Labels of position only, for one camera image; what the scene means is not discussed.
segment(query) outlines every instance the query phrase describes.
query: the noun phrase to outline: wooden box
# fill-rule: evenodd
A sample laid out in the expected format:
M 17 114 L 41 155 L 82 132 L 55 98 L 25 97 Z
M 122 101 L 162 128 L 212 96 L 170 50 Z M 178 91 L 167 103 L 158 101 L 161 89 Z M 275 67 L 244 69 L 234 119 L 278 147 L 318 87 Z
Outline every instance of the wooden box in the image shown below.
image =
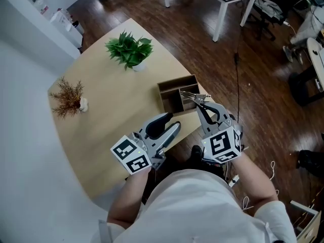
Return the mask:
M 165 112 L 171 112 L 174 116 L 196 111 L 196 104 L 180 96 L 180 91 L 199 94 L 199 86 L 195 75 L 188 75 L 162 83 L 158 83 L 159 94 Z

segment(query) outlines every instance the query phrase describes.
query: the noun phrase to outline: person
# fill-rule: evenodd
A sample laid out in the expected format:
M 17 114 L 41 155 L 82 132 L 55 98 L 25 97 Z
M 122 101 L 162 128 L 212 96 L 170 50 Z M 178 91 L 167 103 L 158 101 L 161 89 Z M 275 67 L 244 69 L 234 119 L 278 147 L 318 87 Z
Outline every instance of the person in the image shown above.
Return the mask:
M 324 8 L 311 6 L 310 11 L 306 14 L 305 20 L 299 27 L 295 36 L 290 40 L 289 45 L 283 46 L 282 49 L 290 62 L 293 62 L 295 56 L 302 65 L 303 60 L 301 52 L 306 45 L 308 38 L 316 38 L 318 33 L 324 28 Z
M 194 147 L 191 164 L 199 151 Z M 244 153 L 232 163 L 254 203 L 253 217 L 239 207 L 225 180 L 197 169 L 179 170 L 161 181 L 138 217 L 146 168 L 131 175 L 114 200 L 101 242 L 297 242 L 270 179 Z

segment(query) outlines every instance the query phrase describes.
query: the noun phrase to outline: office chair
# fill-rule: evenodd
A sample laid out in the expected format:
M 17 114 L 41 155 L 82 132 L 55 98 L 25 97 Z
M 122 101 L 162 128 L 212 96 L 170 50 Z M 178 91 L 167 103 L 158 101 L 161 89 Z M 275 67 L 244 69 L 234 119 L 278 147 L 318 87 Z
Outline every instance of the office chair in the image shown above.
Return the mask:
M 256 16 L 254 16 L 254 15 L 251 14 L 251 16 L 256 21 L 249 21 L 249 23 L 253 23 L 253 24 L 258 24 L 259 25 L 259 31 L 258 31 L 258 36 L 257 36 L 257 40 L 258 41 L 261 40 L 261 36 L 262 36 L 262 31 L 263 30 L 267 31 L 271 35 L 271 41 L 274 41 L 275 40 L 275 36 L 268 29 L 269 23 L 272 23 L 272 24 L 277 23 L 279 25 L 282 25 L 283 22 L 285 21 L 285 19 L 287 18 L 288 11 L 293 8 L 294 4 L 298 0 L 270 0 L 270 1 L 276 3 L 280 7 L 280 9 L 282 10 L 282 18 L 280 20 L 278 20 L 275 17 L 269 16 L 265 12 L 263 12 L 261 8 L 259 8 L 258 6 L 256 6 L 254 4 L 253 5 L 253 8 L 255 9 L 255 11 L 257 11 L 260 14 L 261 20 L 259 20 Z

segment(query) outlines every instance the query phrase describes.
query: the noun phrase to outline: potted plant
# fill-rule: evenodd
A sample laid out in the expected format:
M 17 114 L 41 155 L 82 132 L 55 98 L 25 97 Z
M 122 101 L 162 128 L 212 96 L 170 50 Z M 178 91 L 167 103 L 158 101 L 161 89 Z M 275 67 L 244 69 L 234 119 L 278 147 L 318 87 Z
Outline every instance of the potted plant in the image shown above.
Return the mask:
M 117 57 L 120 64 L 125 63 L 125 70 L 132 68 L 141 71 L 145 67 L 143 60 L 152 53 L 151 41 L 147 38 L 135 40 L 131 33 L 123 31 L 119 38 L 111 38 L 105 46 L 111 59 Z
M 58 107 L 52 109 L 59 117 L 64 119 L 68 114 L 74 116 L 88 110 L 88 101 L 82 97 L 84 87 L 81 85 L 81 81 L 74 87 L 62 77 L 57 86 L 61 91 L 49 93 L 49 96 L 59 101 Z

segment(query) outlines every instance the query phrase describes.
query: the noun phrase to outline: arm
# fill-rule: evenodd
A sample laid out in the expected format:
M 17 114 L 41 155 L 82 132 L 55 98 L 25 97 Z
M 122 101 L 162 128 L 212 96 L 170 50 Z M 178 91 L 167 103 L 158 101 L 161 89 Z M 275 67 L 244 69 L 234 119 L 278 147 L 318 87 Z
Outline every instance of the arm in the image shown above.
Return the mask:
M 270 179 L 242 152 L 242 156 L 234 159 L 233 165 L 243 188 L 255 204 L 255 211 L 264 204 L 278 200 Z
M 120 225 L 125 229 L 134 223 L 141 206 L 150 170 L 151 168 L 146 168 L 127 179 L 118 197 L 110 207 L 107 222 Z

